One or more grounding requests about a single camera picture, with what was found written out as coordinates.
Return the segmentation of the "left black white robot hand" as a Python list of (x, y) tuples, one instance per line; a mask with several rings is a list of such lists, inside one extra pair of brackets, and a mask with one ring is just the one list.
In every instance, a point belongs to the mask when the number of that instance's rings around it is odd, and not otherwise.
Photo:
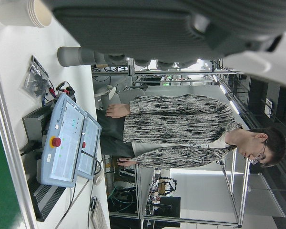
[(183, 67), (227, 67), (286, 86), (286, 0), (46, 0), (84, 48)]

